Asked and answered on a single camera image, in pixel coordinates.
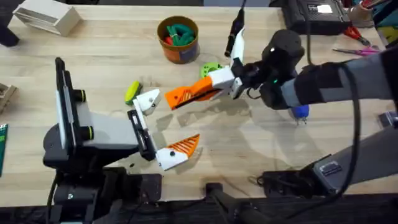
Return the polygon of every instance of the orange cup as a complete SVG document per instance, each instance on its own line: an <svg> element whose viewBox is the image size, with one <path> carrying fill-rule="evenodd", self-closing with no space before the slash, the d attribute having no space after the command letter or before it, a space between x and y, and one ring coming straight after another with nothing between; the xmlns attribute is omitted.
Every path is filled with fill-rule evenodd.
<svg viewBox="0 0 398 224"><path fill-rule="evenodd" d="M174 24L183 24L191 28L195 34L195 39L187 45L184 46L174 46L169 45L164 41L164 39L169 36L167 32L167 26L172 26ZM173 63L189 63L194 61L199 55L199 44L198 44L198 26L191 19L184 16L172 16L164 19L157 26L157 36L159 42L163 48L164 55L168 60Z"/></svg>

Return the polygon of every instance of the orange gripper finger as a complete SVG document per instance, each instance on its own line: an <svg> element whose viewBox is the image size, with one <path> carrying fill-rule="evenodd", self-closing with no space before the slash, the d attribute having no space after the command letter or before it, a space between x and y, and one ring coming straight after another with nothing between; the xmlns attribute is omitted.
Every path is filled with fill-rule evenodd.
<svg viewBox="0 0 398 224"><path fill-rule="evenodd" d="M188 158L192 156L193 152L198 146L200 134L196 134L192 137L186 138L182 141L176 142L167 146L169 149L174 149L178 152L185 153Z"/></svg>
<svg viewBox="0 0 398 224"><path fill-rule="evenodd" d="M165 98L167 103L169 104L172 110L176 109L177 105L180 105L187 100L192 99L199 94L205 93L213 89L213 84L210 77L202 78L197 81L193 86L181 86L178 87L168 93L165 94ZM217 91L206 94L205 96L196 99L197 101L208 100L213 95L215 95Z"/></svg>

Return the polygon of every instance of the white box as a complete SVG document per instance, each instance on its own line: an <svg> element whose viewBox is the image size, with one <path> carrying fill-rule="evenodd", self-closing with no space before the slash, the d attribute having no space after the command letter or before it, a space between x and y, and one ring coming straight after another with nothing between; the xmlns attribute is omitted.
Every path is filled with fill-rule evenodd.
<svg viewBox="0 0 398 224"><path fill-rule="evenodd" d="M13 13L27 26L64 37L81 20L74 7L53 0L26 0Z"/></svg>

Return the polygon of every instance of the wooden tabletop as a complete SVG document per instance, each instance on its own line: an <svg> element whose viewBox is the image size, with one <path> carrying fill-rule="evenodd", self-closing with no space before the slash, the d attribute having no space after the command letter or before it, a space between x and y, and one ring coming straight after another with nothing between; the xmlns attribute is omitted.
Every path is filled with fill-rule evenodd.
<svg viewBox="0 0 398 224"><path fill-rule="evenodd" d="M9 27L20 38L17 47L0 46L0 81L19 88L0 115L9 123L9 134L0 178L0 207L44 205L54 170L43 165L42 141L57 122L55 111L55 57L64 59L75 88L85 89L92 111L126 118L131 108L124 104L128 86L139 80L144 91L162 93L199 79L207 62L227 64L224 57L229 28L238 8L77 6L84 19L68 37L26 27L13 18ZM187 65L164 57L156 37L162 19L183 15L199 27L200 56ZM284 28L276 8L247 8L244 62L259 60L273 33ZM362 34L382 46L374 29ZM305 36L301 36L306 46ZM339 62L355 56L332 52L333 47L363 47L343 35L312 37L314 63ZM305 57L297 70L306 65ZM393 109L391 101L363 100L362 135L380 130L376 116ZM135 163L130 173L160 173L162 200L201 198L207 182L221 182L235 197L263 197L262 189L249 181L264 170L300 169L337 152L352 142L352 103L312 105L307 125L297 126L287 111L274 111L261 100L222 98L194 102L171 111L163 99L147 118L159 146L200 133L192 158L163 172L156 161L146 162L135 154L113 166ZM398 177L354 185L351 194L398 192Z"/></svg>

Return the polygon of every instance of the green object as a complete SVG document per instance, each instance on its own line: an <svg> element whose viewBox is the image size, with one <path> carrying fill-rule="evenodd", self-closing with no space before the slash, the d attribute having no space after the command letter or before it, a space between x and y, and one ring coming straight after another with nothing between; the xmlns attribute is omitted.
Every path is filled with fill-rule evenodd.
<svg viewBox="0 0 398 224"><path fill-rule="evenodd" d="M132 100L136 98L136 96L139 95L140 91L142 89L142 85L139 83L139 81L134 81L129 89L127 90L126 94L124 95L124 102L131 106L132 105Z"/></svg>
<svg viewBox="0 0 398 224"><path fill-rule="evenodd" d="M193 37L190 33L184 33L181 38L180 38L180 42L178 43L178 46L184 46L189 44L190 42L193 41Z"/></svg>
<svg viewBox="0 0 398 224"><path fill-rule="evenodd" d="M174 24L173 27L177 31L178 34L183 35L185 33L189 33L190 36L193 36L193 30L184 24Z"/></svg>
<svg viewBox="0 0 398 224"><path fill-rule="evenodd" d="M175 30L174 26L171 26L171 27L167 26L166 29L169 32L169 35L173 40L173 45L178 46L178 43L180 42L180 36L178 36L177 31Z"/></svg>
<svg viewBox="0 0 398 224"><path fill-rule="evenodd" d="M219 63L216 63L216 62L206 63L200 69L200 77L205 78L208 76L209 72L212 72L212 71L215 71L215 70L218 70L221 68L223 68L223 66L220 65Z"/></svg>
<svg viewBox="0 0 398 224"><path fill-rule="evenodd" d="M4 155L6 152L8 124L0 125L0 177L2 175L2 166L4 164Z"/></svg>

